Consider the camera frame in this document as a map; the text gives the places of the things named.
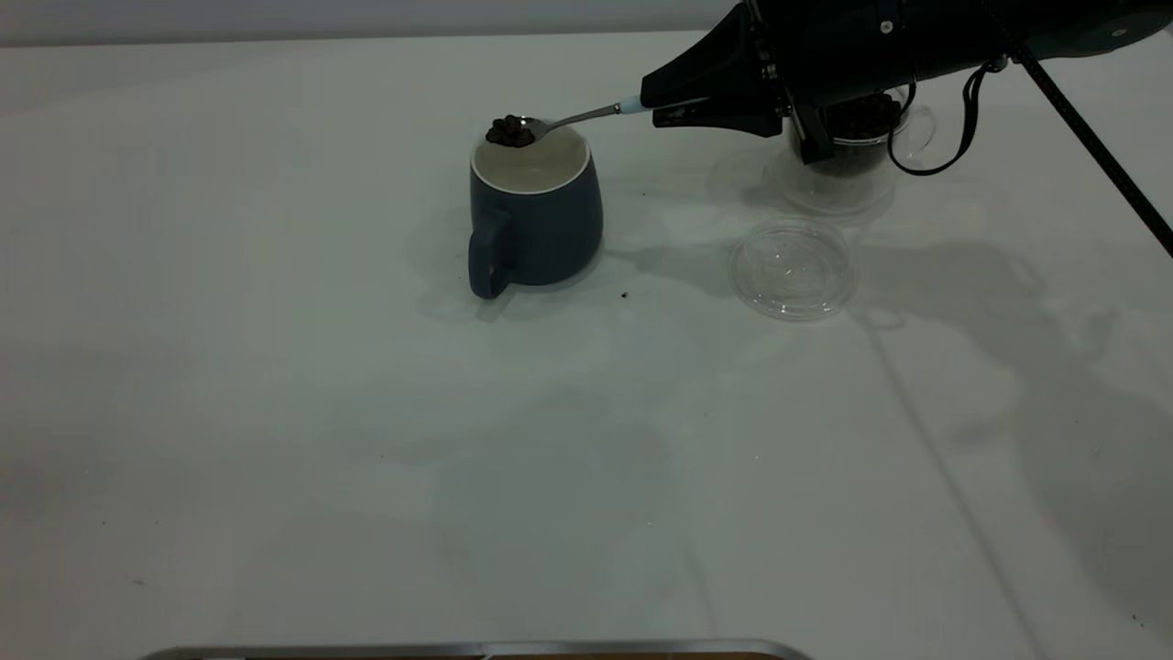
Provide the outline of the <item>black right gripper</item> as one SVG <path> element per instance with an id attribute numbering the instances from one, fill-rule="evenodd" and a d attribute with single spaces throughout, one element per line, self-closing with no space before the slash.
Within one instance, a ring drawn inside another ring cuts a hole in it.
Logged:
<path id="1" fill-rule="evenodd" d="M 657 128 L 779 137 L 796 107 L 938 79 L 1008 52 L 981 1 L 735 4 L 640 81 Z"/>

